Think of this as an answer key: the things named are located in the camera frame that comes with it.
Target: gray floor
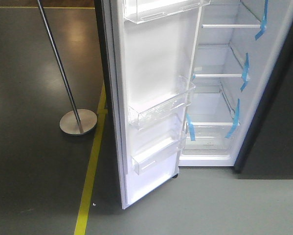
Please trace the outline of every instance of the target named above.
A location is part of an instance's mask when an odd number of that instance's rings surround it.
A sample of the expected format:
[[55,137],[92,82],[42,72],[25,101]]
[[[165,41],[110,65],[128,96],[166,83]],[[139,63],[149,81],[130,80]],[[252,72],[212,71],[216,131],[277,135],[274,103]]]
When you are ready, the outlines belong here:
[[[107,122],[104,140],[109,130]],[[123,211],[103,143],[88,235],[293,235],[293,180],[241,180],[231,168],[182,168]]]
[[[94,12],[47,13],[77,105],[96,110]],[[0,9],[0,235],[73,234],[93,133],[61,133],[58,121],[70,109],[37,10]],[[181,169],[125,211],[117,187],[107,119],[87,235],[293,235],[293,180]]]

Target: blue painter's tape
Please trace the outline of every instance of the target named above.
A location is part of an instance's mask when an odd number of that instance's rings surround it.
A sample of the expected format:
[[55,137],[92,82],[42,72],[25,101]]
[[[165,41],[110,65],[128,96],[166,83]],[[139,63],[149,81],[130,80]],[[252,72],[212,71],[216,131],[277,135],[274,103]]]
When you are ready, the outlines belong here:
[[230,131],[228,132],[228,134],[225,136],[227,139],[229,139],[232,136],[232,134],[235,132],[236,128],[238,127],[239,118],[240,118],[240,99],[238,99],[238,104],[235,109],[235,115],[233,118],[233,125],[232,125]]
[[265,0],[265,10],[264,10],[264,15],[262,19],[262,23],[260,25],[260,31],[255,35],[255,40],[258,40],[265,32],[267,29],[267,16],[268,16],[268,0]]
[[191,141],[195,141],[195,130],[189,114],[186,114],[186,121],[189,126]]
[[242,79],[244,81],[244,84],[241,87],[241,92],[248,85],[248,71],[249,71],[249,56],[248,56],[248,53],[246,53],[246,59],[245,59],[245,63],[244,63],[243,73],[242,73]]

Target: glass shelf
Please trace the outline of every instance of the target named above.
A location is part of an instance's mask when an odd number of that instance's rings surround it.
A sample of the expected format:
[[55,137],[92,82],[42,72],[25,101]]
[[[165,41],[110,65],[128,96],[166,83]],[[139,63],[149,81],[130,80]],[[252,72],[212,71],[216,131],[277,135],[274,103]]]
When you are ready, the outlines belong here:
[[212,0],[205,9],[202,28],[257,28],[260,20],[239,0]]
[[178,108],[190,105],[195,85],[190,82],[188,86],[187,79],[182,76],[177,77],[173,84],[175,87],[171,93],[129,106],[129,123],[136,129],[142,129],[176,113]]
[[196,52],[196,78],[242,78],[242,58],[230,46],[200,46]]
[[210,0],[125,0],[125,19],[136,24],[208,5]]
[[132,155],[134,171],[140,175],[184,148],[184,133],[170,130]]

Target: refrigerator door edge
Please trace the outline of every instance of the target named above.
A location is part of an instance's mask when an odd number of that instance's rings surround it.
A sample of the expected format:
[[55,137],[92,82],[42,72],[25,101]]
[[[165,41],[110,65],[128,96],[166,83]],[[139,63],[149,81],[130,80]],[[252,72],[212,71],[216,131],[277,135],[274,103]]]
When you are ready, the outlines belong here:
[[119,93],[118,86],[121,86],[121,82],[117,82],[116,79],[113,79],[116,77],[121,78],[121,75],[119,75],[121,65],[120,63],[117,63],[117,61],[120,61],[120,55],[116,54],[116,51],[119,50],[115,50],[115,47],[119,46],[119,42],[117,41],[119,37],[114,36],[114,34],[117,33],[114,31],[114,28],[117,27],[113,27],[114,24],[117,24],[117,20],[112,20],[112,15],[117,15],[117,8],[115,6],[116,1],[94,0],[94,2],[100,41],[104,83],[107,95],[108,113],[111,117],[111,120],[113,120],[112,125],[114,129],[117,151],[121,203],[122,208],[125,209],[129,206],[126,203],[125,168],[123,167],[126,165],[126,163],[123,162],[124,158],[121,157],[126,155],[126,149],[123,147],[125,131],[122,131],[125,124],[123,119],[120,118],[124,116],[124,109],[123,103],[121,103],[122,99],[119,99],[121,94]]

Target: stanchion base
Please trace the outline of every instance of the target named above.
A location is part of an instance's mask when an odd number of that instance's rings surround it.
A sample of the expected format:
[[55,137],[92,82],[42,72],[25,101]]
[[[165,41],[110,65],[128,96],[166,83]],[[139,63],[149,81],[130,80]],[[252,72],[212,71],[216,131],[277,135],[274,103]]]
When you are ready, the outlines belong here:
[[96,126],[97,116],[94,112],[87,109],[78,109],[78,114],[81,120],[81,128],[78,126],[74,112],[70,111],[60,120],[60,129],[69,135],[80,136],[91,131]]

